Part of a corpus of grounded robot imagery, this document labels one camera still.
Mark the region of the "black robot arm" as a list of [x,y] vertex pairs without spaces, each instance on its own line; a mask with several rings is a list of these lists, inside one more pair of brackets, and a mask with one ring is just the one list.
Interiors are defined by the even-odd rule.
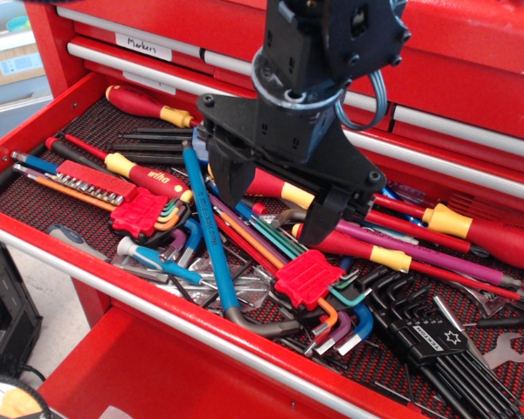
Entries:
[[252,62],[256,97],[205,94],[201,134],[221,199],[238,205],[257,168],[313,196],[300,240],[321,243],[342,219],[363,217],[383,172],[344,131],[350,84],[368,77],[376,117],[387,95],[381,70],[400,62],[410,32],[397,1],[271,1]]

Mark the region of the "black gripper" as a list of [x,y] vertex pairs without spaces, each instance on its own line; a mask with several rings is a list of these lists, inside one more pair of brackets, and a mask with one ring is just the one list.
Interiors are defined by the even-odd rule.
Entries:
[[221,199],[234,208],[262,168],[315,196],[300,241],[320,244],[386,184],[384,173],[344,134],[337,92],[261,90],[255,99],[204,94],[203,115],[209,164]]

